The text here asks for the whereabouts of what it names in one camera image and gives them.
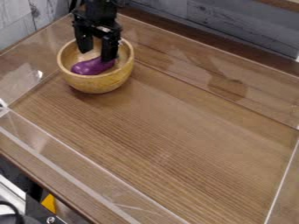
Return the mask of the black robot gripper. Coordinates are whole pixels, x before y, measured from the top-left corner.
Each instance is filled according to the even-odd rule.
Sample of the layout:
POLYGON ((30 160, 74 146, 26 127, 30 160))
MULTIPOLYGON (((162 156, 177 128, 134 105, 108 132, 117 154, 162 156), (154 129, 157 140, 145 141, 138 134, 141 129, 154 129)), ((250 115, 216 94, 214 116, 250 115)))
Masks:
POLYGON ((117 23, 116 0, 83 0, 83 8, 71 11, 74 38, 81 53, 93 49, 93 38, 101 38, 101 60, 117 57, 121 26, 117 23))

